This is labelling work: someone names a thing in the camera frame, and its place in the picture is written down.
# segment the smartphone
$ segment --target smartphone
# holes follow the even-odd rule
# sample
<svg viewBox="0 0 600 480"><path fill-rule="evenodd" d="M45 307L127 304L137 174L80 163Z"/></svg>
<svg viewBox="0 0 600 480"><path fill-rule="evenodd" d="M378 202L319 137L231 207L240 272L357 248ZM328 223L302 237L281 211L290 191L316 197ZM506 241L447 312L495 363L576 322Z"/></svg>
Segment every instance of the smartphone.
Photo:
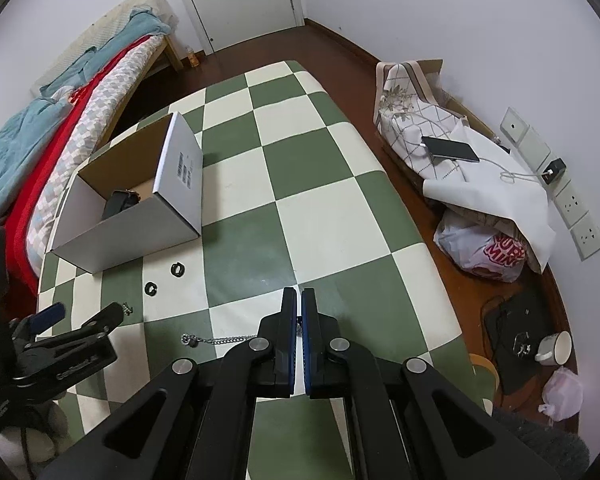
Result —
<svg viewBox="0 0 600 480"><path fill-rule="evenodd" d="M429 150L431 156L451 158L452 160L465 160L467 162L480 162L474 149L466 142L457 140L437 139L436 137L422 137L422 142Z"/></svg>

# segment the pink plastic bag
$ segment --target pink plastic bag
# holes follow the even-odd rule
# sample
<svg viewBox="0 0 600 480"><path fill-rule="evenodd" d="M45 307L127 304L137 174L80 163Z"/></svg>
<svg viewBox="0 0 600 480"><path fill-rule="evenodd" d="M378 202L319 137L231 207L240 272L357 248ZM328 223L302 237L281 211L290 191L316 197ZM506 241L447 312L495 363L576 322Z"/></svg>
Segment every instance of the pink plastic bag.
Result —
<svg viewBox="0 0 600 480"><path fill-rule="evenodd" d="M578 413L582 407L583 388L580 378L568 368L558 368L542 390L544 404L538 411L553 420L563 420Z"/></svg>

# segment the white mug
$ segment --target white mug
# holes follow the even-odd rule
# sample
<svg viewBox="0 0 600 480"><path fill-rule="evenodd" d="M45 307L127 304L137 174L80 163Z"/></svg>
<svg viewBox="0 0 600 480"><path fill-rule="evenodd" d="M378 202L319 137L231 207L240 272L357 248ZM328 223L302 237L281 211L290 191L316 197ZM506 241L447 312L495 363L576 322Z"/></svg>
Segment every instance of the white mug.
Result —
<svg viewBox="0 0 600 480"><path fill-rule="evenodd" d="M536 361L544 366L562 366L571 355L571 334L558 332L542 339Z"/></svg>

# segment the blue gripper pad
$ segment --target blue gripper pad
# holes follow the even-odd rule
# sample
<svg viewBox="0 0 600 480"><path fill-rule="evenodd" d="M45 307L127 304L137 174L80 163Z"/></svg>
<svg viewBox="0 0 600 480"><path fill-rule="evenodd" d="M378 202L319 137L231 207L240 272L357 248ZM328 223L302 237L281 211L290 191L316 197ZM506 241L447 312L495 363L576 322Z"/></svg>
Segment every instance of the blue gripper pad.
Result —
<svg viewBox="0 0 600 480"><path fill-rule="evenodd" d="M289 335L289 394L293 395L294 388L296 386L296 326L298 319L298 302L296 301L296 290L292 289L294 292L294 300L292 307L292 325L291 325L291 334Z"/></svg>
<svg viewBox="0 0 600 480"><path fill-rule="evenodd" d="M56 323L62 321L65 315L64 304L54 303L29 318L29 333L31 335L40 335Z"/></svg>
<svg viewBox="0 0 600 480"><path fill-rule="evenodd" d="M300 312L302 315L302 367L304 368L304 392L311 394L311 351L309 348L309 331L306 322L306 296L304 291L300 296Z"/></svg>

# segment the table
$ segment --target table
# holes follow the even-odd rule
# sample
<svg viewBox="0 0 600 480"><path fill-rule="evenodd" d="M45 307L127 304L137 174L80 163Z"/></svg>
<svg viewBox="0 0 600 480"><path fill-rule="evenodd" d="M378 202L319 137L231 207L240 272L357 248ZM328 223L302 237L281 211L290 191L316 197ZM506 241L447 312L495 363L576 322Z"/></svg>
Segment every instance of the table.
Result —
<svg viewBox="0 0 600 480"><path fill-rule="evenodd" d="M384 359L420 356L479 402L426 245L360 134L313 76L283 61L209 86L90 160L173 112L202 144L202 237L94 275L45 255L38 309L62 301L67 316L43 336L78 328L112 301L133 308L110 335L118 360L59 401L74 439L173 360L204 362L231 346L188 348L183 333L254 334L280 309L285 286L315 288L318 309L339 320L344 337ZM171 272L177 262L185 268L180 278ZM157 285L154 296L144 291L148 282ZM301 356L299 348L295 395L256 405L253 480L352 478L342 402L303 395Z"/></svg>

